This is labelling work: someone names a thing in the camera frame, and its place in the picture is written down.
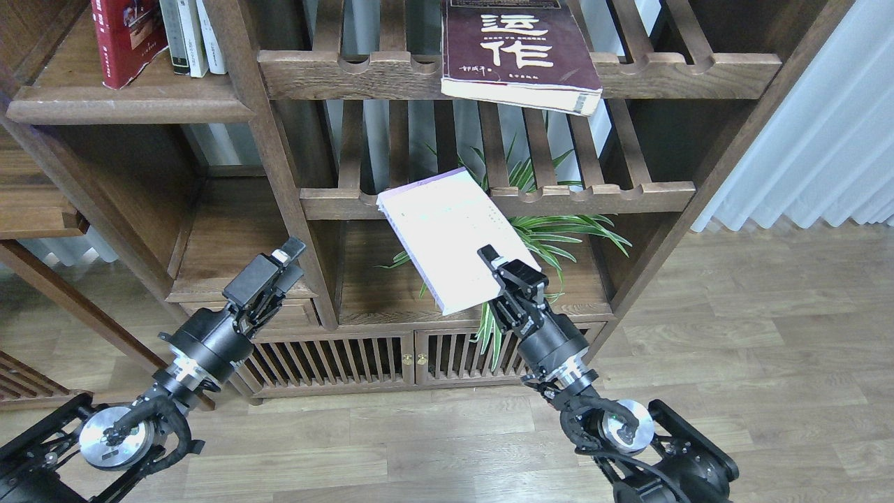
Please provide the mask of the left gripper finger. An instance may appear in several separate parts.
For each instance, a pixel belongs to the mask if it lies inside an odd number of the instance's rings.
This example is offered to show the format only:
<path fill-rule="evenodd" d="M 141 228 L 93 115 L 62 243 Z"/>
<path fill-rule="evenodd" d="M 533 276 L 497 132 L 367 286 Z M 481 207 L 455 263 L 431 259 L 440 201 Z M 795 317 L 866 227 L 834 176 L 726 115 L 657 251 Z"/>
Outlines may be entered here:
<path fill-rule="evenodd" d="M 306 249 L 306 245 L 299 238 L 288 238 L 287 241 L 278 249 L 272 252 L 272 258 L 282 265 L 290 265 Z"/>

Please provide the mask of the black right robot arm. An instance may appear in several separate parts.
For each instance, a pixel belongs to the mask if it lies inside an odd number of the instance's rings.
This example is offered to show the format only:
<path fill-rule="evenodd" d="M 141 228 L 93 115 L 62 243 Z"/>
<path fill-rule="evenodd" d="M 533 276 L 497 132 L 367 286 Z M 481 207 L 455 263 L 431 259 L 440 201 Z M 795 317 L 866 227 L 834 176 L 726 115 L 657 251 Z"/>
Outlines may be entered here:
<path fill-rule="evenodd" d="M 588 344 L 568 316 L 545 299 L 548 278 L 490 245 L 479 256 L 500 286 L 489 302 L 501 333 L 518 339 L 529 370 L 522 378 L 561 415 L 578 455 L 589 456 L 612 485 L 616 502 L 727 502 L 738 466 L 661 400 L 647 407 L 601 397 L 583 356 Z"/>

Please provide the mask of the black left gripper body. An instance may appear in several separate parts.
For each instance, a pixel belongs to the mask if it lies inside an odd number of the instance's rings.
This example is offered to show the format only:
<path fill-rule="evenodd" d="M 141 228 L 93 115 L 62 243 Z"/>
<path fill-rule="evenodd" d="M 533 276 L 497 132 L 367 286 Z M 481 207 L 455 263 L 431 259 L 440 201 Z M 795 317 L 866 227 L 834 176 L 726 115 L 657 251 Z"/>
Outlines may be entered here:
<path fill-rule="evenodd" d="M 175 334 L 166 372 L 183 386 L 221 386 L 252 353 L 252 338 L 277 315 L 294 285 L 294 255 L 259 254 L 234 280 L 218 311 L 200 308 Z"/>

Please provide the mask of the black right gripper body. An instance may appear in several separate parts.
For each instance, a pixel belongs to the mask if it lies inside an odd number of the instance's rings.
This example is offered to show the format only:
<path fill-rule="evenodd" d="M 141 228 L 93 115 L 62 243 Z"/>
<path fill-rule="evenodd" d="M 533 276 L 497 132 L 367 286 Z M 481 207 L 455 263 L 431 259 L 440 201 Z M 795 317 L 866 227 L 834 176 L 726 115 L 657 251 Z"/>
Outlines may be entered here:
<path fill-rule="evenodd" d="M 578 381 L 588 344 L 568 316 L 555 313 L 545 299 L 548 277 L 521 260 L 491 260 L 489 271 L 500 293 L 489 301 L 501 333 L 518 338 L 517 350 L 534 376 L 543 381 Z"/>

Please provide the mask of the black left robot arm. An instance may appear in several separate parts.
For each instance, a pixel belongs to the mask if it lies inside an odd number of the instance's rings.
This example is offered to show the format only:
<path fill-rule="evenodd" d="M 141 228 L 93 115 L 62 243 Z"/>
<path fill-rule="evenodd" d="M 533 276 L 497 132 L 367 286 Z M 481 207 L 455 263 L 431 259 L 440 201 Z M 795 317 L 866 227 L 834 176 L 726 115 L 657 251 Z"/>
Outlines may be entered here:
<path fill-rule="evenodd" d="M 82 502 L 58 475 L 76 454 L 93 468 L 121 472 L 95 502 L 121 501 L 139 481 L 199 454 L 205 443 L 193 437 L 189 411 L 248 359 L 253 337 L 303 277 L 298 258 L 305 248 L 290 238 L 259 254 L 223 290 L 223 308 L 199 309 L 175 333 L 162 333 L 175 359 L 131 404 L 95 405 L 82 393 L 3 446 L 3 502 Z"/>

